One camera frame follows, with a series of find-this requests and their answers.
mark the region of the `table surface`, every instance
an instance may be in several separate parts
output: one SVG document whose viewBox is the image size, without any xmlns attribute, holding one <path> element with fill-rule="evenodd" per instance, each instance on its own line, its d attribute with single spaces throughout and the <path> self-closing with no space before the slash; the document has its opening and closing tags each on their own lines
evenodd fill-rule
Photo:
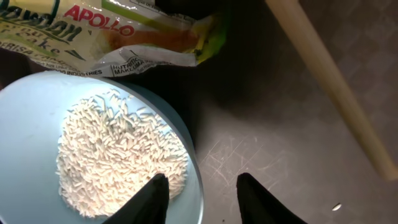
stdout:
<svg viewBox="0 0 398 224">
<path fill-rule="evenodd" d="M 398 1 L 301 3 L 398 161 Z M 186 122 L 205 187 L 203 223 L 241 223 L 235 184 L 243 172 L 309 224 L 398 223 L 398 181 L 377 176 L 265 3 L 233 1 L 232 9 L 217 56 L 123 78 L 163 97 Z"/>
</svg>

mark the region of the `bowl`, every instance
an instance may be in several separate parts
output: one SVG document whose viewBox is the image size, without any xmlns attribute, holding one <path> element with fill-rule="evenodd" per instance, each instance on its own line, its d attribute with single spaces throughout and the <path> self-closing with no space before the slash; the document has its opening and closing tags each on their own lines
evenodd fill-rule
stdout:
<svg viewBox="0 0 398 224">
<path fill-rule="evenodd" d="M 129 83 L 42 72 L 0 91 L 0 220 L 4 224 L 104 222 L 103 218 L 83 218 L 59 196 L 55 158 L 67 110 L 78 100 L 109 89 L 120 92 L 121 98 L 134 95 L 126 101 L 129 113 L 146 106 L 146 113 L 159 114 L 180 138 L 189 155 L 188 177 L 182 193 L 169 203 L 166 223 L 201 223 L 203 184 L 192 139 L 168 103 Z"/>
</svg>

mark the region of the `snack wrapper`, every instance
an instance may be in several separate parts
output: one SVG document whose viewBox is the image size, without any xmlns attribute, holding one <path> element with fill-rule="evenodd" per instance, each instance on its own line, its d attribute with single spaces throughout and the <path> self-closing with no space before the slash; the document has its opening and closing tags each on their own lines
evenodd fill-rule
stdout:
<svg viewBox="0 0 398 224">
<path fill-rule="evenodd" d="M 120 77 L 198 65 L 223 45 L 223 21 L 171 16 L 143 0 L 0 0 L 0 48 L 69 75 Z"/>
</svg>

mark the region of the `wooden handle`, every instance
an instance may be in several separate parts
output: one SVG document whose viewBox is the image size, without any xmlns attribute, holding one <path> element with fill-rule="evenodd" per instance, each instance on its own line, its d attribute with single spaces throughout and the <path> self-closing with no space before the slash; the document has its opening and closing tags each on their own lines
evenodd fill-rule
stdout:
<svg viewBox="0 0 398 224">
<path fill-rule="evenodd" d="M 356 101 L 336 63 L 297 0 L 266 0 L 303 61 L 326 91 L 377 172 L 398 179 L 398 169 Z"/>
</svg>

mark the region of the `wooden stick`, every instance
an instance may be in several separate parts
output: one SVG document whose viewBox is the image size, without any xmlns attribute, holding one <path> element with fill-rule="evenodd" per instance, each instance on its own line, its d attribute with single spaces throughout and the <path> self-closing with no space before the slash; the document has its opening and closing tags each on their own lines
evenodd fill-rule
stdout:
<svg viewBox="0 0 398 224">
<path fill-rule="evenodd" d="M 297 0 L 266 0 L 303 61 L 326 91 L 373 167 L 386 180 L 398 179 L 398 169 L 356 101 L 336 63 Z"/>
</svg>

